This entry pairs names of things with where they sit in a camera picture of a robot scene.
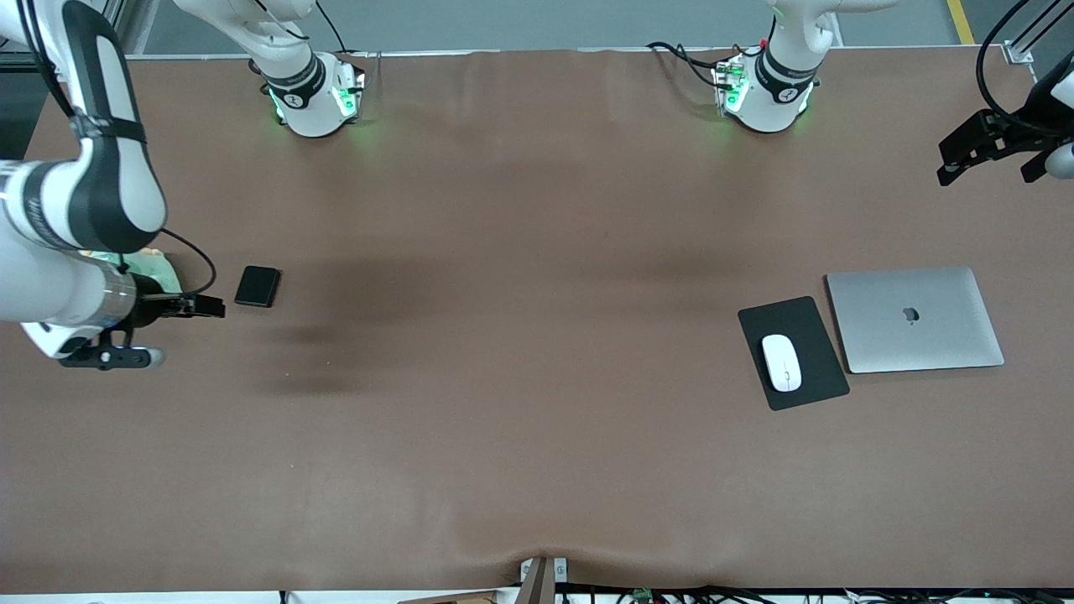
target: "cable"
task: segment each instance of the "cable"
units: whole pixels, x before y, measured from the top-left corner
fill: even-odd
[[[1041,28],[1041,31],[1037,31],[1037,32],[1036,32],[1036,35],[1035,35],[1035,37],[1033,37],[1033,39],[1029,41],[1029,44],[1026,44],[1026,47],[1027,47],[1027,48],[1029,48],[1029,47],[1032,47],[1032,46],[1033,46],[1034,44],[1036,44],[1036,41],[1037,41],[1037,40],[1040,40],[1041,38],[1043,38],[1043,37],[1044,37],[1044,34],[1045,34],[1045,33],[1047,33],[1048,31],[1051,31],[1051,28],[1053,28],[1053,27],[1055,27],[1057,23],[1059,23],[1059,19],[1061,19],[1061,18],[1063,18],[1064,16],[1066,16],[1066,13],[1071,12],[1071,9],[1074,9],[1074,4],[1068,4],[1068,5],[1066,5],[1066,8],[1065,8],[1065,9],[1063,9],[1063,10],[1062,10],[1062,11],[1061,11],[1061,12],[1059,13],[1059,16],[1057,16],[1057,17],[1055,18],[1055,20],[1053,20],[1053,21],[1051,21],[1051,23],[1050,23],[1050,24],[1048,25],[1048,27],[1044,27],[1044,28]]]
[[[343,38],[339,37],[339,30],[336,29],[335,24],[332,23],[332,17],[330,17],[329,14],[324,12],[324,8],[321,6],[321,0],[317,0],[316,2],[314,2],[314,4],[317,5],[317,10],[321,12],[321,16],[324,17],[324,20],[329,21],[329,27],[332,28],[332,33],[334,33],[336,37],[336,42],[339,43],[339,52],[350,53],[351,51],[347,49],[347,45],[343,43]]]
[[[771,40],[772,40],[772,35],[773,35],[774,33],[775,33],[775,15],[773,14],[773,15],[772,15],[772,27],[768,28],[768,38],[766,38],[766,39],[765,39],[765,43],[766,43],[766,44],[767,44],[767,43],[768,43],[769,41],[771,41]],[[761,54],[761,53],[764,53],[764,52],[765,52],[765,48],[764,48],[764,47],[761,47],[761,48],[760,48],[759,51],[757,51],[756,53],[746,53],[746,52],[745,52],[745,51],[743,51],[743,49],[742,49],[742,47],[741,47],[741,46],[739,46],[738,44],[732,44],[732,45],[731,45],[731,48],[734,48],[734,49],[735,49],[736,52],[738,52],[738,53],[741,53],[741,54],[743,54],[743,55],[745,55],[745,56],[748,56],[748,57],[758,57],[758,56],[760,56],[760,54]]]
[[[48,88],[48,92],[56,99],[56,103],[60,105],[60,111],[63,112],[63,115],[74,117],[74,110],[71,109],[71,102],[60,88],[59,80],[56,78],[56,66],[48,60],[33,0],[17,0],[16,3],[18,5],[18,20],[23,26],[23,35],[26,37],[26,46],[30,49],[30,56],[33,57],[33,63],[38,67],[38,72],[45,80],[45,87]]]
[[[691,57],[690,54],[686,53],[686,48],[683,47],[682,44],[679,44],[678,46],[672,47],[667,42],[653,42],[651,44],[647,44],[647,46],[649,48],[654,49],[654,51],[656,48],[668,48],[669,51],[671,51],[672,55],[674,55],[676,57],[678,57],[681,60],[686,61],[686,64],[690,66],[691,71],[693,71],[694,75],[696,75],[697,78],[700,80],[701,82],[705,82],[709,86],[712,86],[713,88],[719,88],[721,90],[730,90],[731,89],[731,87],[728,86],[727,84],[716,84],[715,82],[713,82],[713,81],[709,80],[708,77],[706,77],[705,74],[702,74],[700,71],[698,71],[697,70],[698,67],[702,67],[705,69],[712,69],[712,68],[714,68],[716,66],[716,63],[714,63],[714,62],[709,63],[709,62],[700,61],[700,60],[697,60],[697,59]]]
[[[1029,32],[1030,32],[1030,31],[1033,31],[1033,28],[1034,28],[1034,27],[1036,27],[1036,24],[1039,24],[1039,23],[1041,23],[1042,20],[1044,20],[1044,17],[1048,16],[1048,13],[1050,13],[1050,12],[1051,12],[1051,10],[1053,10],[1053,9],[1055,9],[1056,6],[1058,6],[1058,5],[1059,5],[1059,3],[1060,3],[1060,2],[1062,2],[1062,1],[1063,1],[1063,0],[1053,0],[1053,1],[1051,1],[1051,5],[1050,5],[1050,6],[1048,6],[1047,9],[1045,9],[1044,11],[1041,11],[1041,14],[1040,14],[1040,15],[1036,15],[1036,18],[1035,18],[1035,19],[1033,19],[1033,23],[1029,24],[1029,25],[1028,25],[1028,26],[1026,27],[1026,29],[1024,29],[1024,30],[1022,30],[1022,32],[1018,34],[1018,38],[1015,38],[1015,39],[1014,39],[1014,42],[1012,42],[1012,43],[1011,43],[1011,45],[1012,45],[1012,46],[1017,46],[1017,45],[1018,45],[1018,43],[1019,43],[1019,42],[1021,42],[1021,40],[1022,40],[1024,38],[1026,38],[1026,35],[1028,35],[1028,34],[1029,34]],[[1058,17],[1058,18],[1056,18],[1056,19],[1055,19],[1054,21],[1051,21],[1051,25],[1049,25],[1048,27],[1044,28],[1044,31],[1047,31],[1048,29],[1051,29],[1051,26],[1056,25],[1056,21],[1058,21],[1058,20],[1059,20],[1060,18],[1062,18],[1062,16],[1063,16],[1063,15],[1059,15],[1059,17]],[[1032,46],[1032,45],[1033,45],[1033,42],[1030,42],[1030,43],[1029,43],[1029,44],[1027,44],[1026,46]]]
[[[258,4],[258,6],[261,6],[261,10],[264,11],[266,15],[268,15],[268,18],[271,18],[274,24],[278,25],[279,28],[282,29],[284,31],[290,33],[292,38],[296,38],[299,40],[309,40],[308,35],[299,35],[297,33],[288,29],[287,26],[279,23],[279,19],[276,18],[276,15],[268,12],[268,9],[264,5],[264,2],[262,2],[261,0],[253,0],[253,1]]]
[[[1037,134],[1042,134],[1044,136],[1061,136],[1062,132],[1058,132],[1051,130],[1050,128],[1045,128],[1043,126],[1037,126],[1035,124],[1030,124],[1019,117],[1015,117],[1014,115],[1008,113],[1005,109],[1001,107],[1000,104],[996,102],[996,99],[992,97],[992,94],[988,90],[988,84],[985,82],[985,54],[988,51],[988,46],[996,40],[996,37],[999,35],[999,32],[1001,29],[1003,29],[1003,26],[1010,23],[1011,19],[1015,16],[1015,14],[1017,14],[1018,11],[1021,10],[1021,8],[1028,4],[1030,0],[1018,0],[1017,2],[1015,2],[1014,6],[1011,6],[1011,10],[1007,11],[1002,18],[1000,18],[999,23],[996,24],[996,27],[993,27],[992,30],[988,32],[988,35],[985,37],[985,41],[981,43],[981,49],[977,51],[977,63],[975,67],[975,75],[977,77],[977,90],[981,91],[981,97],[985,100],[985,103],[988,105],[988,107],[991,109],[993,112],[996,112],[996,114],[999,115],[1000,117],[1006,119],[1007,121],[1015,124],[1017,126],[1021,126],[1022,128],[1028,128],[1029,130],[1032,130],[1033,132],[1036,132]]]
[[[205,254],[204,251],[202,251],[200,247],[198,247],[197,245],[190,243],[190,241],[187,240],[185,236],[183,236],[183,235],[180,235],[180,234],[178,234],[178,233],[176,233],[174,231],[171,231],[169,229],[160,229],[160,232],[162,232],[165,235],[174,239],[175,241],[182,243],[183,245],[186,245],[187,247],[189,247],[190,249],[192,249],[194,251],[194,254],[197,254],[198,256],[201,256],[202,260],[204,260],[205,263],[208,264],[208,270],[209,270],[211,274],[209,274],[209,277],[208,277],[208,282],[205,285],[203,285],[203,286],[201,286],[201,287],[199,287],[197,289],[191,289],[190,291],[180,291],[178,293],[150,293],[150,294],[146,296],[145,299],[146,300],[175,300],[175,299],[178,299],[178,298],[190,298],[190,297],[193,297],[193,296],[198,296],[199,293],[201,293],[201,292],[205,291],[206,289],[213,287],[213,284],[216,283],[216,264],[213,262],[213,259],[209,258],[207,254]]]

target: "yellow floor line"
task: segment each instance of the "yellow floor line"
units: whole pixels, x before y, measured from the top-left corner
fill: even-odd
[[[958,32],[960,44],[976,44],[973,41],[973,31],[970,30],[970,21],[966,18],[966,11],[962,10],[962,0],[947,0],[947,9],[950,11],[950,18],[955,21],[955,31]]]

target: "gray floor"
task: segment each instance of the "gray floor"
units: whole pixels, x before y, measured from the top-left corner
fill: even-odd
[[[321,0],[347,45],[368,52],[534,51],[643,46],[655,40],[686,46],[756,42],[771,12],[759,0]],[[848,45],[957,44],[944,0],[902,0],[895,9],[842,15]],[[315,48],[336,47],[316,12],[302,23]],[[162,0],[146,54],[240,52],[208,25]]]
[[[973,38],[978,43],[984,42],[985,37],[992,27],[999,23],[1006,13],[1013,0],[969,0],[963,2],[966,6],[966,18],[970,21],[970,29],[973,30]],[[1050,4],[1050,0],[1033,0],[1018,12],[1007,27],[1000,31],[998,41],[1014,38],[1022,28],[1030,23],[1040,12]],[[1041,41],[1033,46],[1034,70],[1037,75],[1044,75],[1056,63],[1074,51],[1074,11],[1070,12],[1059,20],[1045,34]]]

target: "brown fabric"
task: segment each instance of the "brown fabric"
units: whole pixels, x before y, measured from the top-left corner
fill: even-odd
[[[393,58],[323,140],[245,61],[132,63],[212,293],[284,277],[141,331],[158,371],[2,327],[0,589],[473,588],[538,552],[624,585],[1074,584],[1074,203],[1021,158],[938,186],[972,63],[833,52],[759,135],[650,54]],[[1011,106],[1031,83],[989,77]],[[72,153],[48,109],[31,156]],[[737,311],[813,296],[830,329],[823,274],[946,264],[1005,366],[769,411]]]

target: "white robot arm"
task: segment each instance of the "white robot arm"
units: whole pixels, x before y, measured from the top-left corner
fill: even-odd
[[[765,0],[775,13],[768,43],[715,71],[719,103],[745,127],[779,132],[806,111],[813,80],[834,40],[834,13],[868,13],[898,0]]]
[[[175,0],[252,57],[281,123],[303,136],[324,136],[358,119],[365,77],[329,53],[314,53],[294,24],[314,0]]]
[[[79,0],[0,0],[0,35],[43,48],[67,76],[79,144],[74,160],[0,161],[0,320],[24,323],[45,355],[69,359],[121,323],[188,316],[176,304],[192,300],[146,300],[161,294],[156,282],[78,254],[137,251],[166,218],[111,25]],[[160,359],[149,349],[112,351],[125,359],[93,366]]]

